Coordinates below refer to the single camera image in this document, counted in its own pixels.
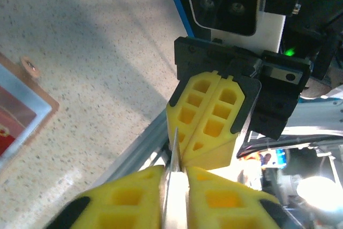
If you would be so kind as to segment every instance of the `speckled floor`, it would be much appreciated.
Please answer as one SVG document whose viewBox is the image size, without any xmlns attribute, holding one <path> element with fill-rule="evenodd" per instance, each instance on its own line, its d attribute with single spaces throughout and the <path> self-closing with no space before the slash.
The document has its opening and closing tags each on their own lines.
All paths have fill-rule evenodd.
<svg viewBox="0 0 343 229">
<path fill-rule="evenodd" d="M 0 51 L 60 103 L 0 173 L 0 228 L 42 228 L 163 110 L 180 35 L 172 0 L 0 0 Z"/>
</svg>

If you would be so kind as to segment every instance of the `yellow gripper pad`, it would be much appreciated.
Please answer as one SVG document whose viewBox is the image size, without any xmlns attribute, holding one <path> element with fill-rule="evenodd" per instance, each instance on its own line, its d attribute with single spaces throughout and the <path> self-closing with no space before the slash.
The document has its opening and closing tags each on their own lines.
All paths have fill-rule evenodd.
<svg viewBox="0 0 343 229">
<path fill-rule="evenodd" d="M 149 167 L 79 195 L 47 229 L 159 229 L 164 166 Z"/>
<path fill-rule="evenodd" d="M 177 103 L 167 105 L 169 141 L 174 142 L 178 127 L 183 167 L 209 170 L 230 164 L 239 136 L 230 129 L 244 99 L 239 84 L 230 76 L 225 79 L 214 71 L 189 79 Z"/>
<path fill-rule="evenodd" d="M 198 167 L 187 167 L 188 229 L 301 228 L 278 200 Z"/>
</svg>

